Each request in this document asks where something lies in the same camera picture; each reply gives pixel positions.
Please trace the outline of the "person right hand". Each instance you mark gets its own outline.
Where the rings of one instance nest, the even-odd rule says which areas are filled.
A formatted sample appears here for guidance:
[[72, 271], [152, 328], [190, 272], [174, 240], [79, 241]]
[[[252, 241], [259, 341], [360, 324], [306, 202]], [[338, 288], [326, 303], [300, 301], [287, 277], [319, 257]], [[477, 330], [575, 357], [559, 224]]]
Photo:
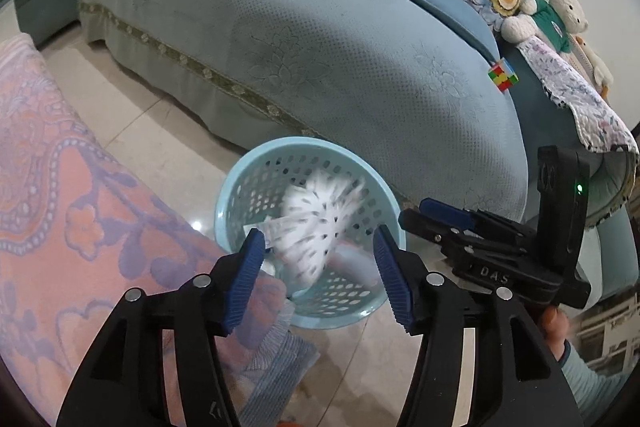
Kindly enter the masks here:
[[570, 320], [562, 310], [550, 306], [541, 315], [539, 326], [547, 347], [555, 360], [560, 361], [565, 352], [565, 340], [570, 332]]

